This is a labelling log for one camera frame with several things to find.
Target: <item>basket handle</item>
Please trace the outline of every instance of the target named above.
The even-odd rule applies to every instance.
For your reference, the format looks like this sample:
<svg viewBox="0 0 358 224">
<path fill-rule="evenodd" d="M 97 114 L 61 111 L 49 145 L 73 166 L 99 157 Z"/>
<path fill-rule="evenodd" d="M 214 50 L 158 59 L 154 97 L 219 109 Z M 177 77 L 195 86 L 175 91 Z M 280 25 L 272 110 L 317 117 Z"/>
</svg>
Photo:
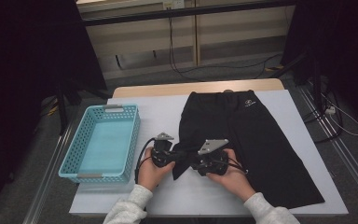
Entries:
<svg viewBox="0 0 358 224">
<path fill-rule="evenodd" d="M 123 105 L 103 105 L 105 113 L 121 113 L 124 112 Z"/>
<path fill-rule="evenodd" d="M 77 174 L 77 178 L 103 178 L 103 174 Z"/>
</svg>

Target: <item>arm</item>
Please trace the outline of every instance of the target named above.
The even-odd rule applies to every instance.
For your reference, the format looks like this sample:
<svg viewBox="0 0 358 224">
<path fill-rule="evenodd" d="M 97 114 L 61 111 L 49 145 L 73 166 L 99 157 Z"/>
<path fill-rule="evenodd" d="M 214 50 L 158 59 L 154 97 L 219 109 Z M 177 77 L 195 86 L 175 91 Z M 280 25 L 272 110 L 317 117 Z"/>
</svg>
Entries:
<svg viewBox="0 0 358 224">
<path fill-rule="evenodd" d="M 107 214 L 103 224 L 139 223 L 146 217 L 144 208 L 153 197 L 153 189 L 161 179 L 173 169 L 174 162 L 158 168 L 150 160 L 151 148 L 145 150 L 145 160 L 139 170 L 138 183 L 134 186 L 128 200 L 118 201 Z"/>
<path fill-rule="evenodd" d="M 228 157 L 237 161 L 232 149 L 225 149 Z M 283 207 L 273 207 L 265 199 L 262 193 L 256 193 L 243 171 L 228 166 L 224 175 L 207 174 L 214 182 L 221 184 L 231 193 L 237 195 L 244 202 L 243 206 L 249 209 L 256 223 L 299 223 L 297 219 Z"/>
</svg>

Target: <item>hand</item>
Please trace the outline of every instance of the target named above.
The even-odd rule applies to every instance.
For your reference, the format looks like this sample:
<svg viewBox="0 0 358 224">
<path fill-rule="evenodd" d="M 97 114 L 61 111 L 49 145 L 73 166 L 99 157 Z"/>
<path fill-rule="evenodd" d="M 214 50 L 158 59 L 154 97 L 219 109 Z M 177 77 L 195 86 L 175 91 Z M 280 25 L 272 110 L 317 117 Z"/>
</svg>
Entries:
<svg viewBox="0 0 358 224">
<path fill-rule="evenodd" d="M 230 159 L 237 161 L 234 150 L 226 148 L 224 151 L 228 154 Z M 255 194 L 255 190 L 249 184 L 248 179 L 246 179 L 245 173 L 235 167 L 228 166 L 224 175 L 216 175 L 211 173 L 206 175 L 212 181 L 221 184 L 228 191 L 237 195 L 244 202 L 246 202 L 246 200 Z"/>
<path fill-rule="evenodd" d="M 144 186 L 150 191 L 153 191 L 153 189 L 161 181 L 162 177 L 164 177 L 169 171 L 173 169 L 175 162 L 172 161 L 166 166 L 158 168 L 150 158 L 151 150 L 152 147 L 148 147 L 145 150 L 145 156 L 142 160 L 142 165 L 139 168 L 138 184 Z"/>
</svg>

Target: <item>plastic basket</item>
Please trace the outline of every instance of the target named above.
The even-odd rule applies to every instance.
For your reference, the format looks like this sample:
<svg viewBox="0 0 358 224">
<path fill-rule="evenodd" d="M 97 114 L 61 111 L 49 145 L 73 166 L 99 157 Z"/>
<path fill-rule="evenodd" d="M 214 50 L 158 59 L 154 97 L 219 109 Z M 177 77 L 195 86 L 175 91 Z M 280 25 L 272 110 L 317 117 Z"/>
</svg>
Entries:
<svg viewBox="0 0 358 224">
<path fill-rule="evenodd" d="M 59 176 L 75 183 L 129 182 L 140 123 L 137 105 L 88 107 Z"/>
</svg>

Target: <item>black shorts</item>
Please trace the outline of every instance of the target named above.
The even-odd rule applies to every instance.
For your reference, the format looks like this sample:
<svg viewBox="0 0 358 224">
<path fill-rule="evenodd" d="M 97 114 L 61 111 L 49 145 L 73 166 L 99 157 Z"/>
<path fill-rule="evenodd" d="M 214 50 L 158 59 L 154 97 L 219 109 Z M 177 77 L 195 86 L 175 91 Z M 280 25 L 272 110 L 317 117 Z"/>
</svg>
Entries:
<svg viewBox="0 0 358 224">
<path fill-rule="evenodd" d="M 253 188 L 273 206 L 295 208 L 323 203 L 302 160 L 253 91 L 195 93 L 186 102 L 173 150 L 191 151 L 206 139 L 228 139 Z M 190 165 L 177 163 L 173 179 Z"/>
</svg>

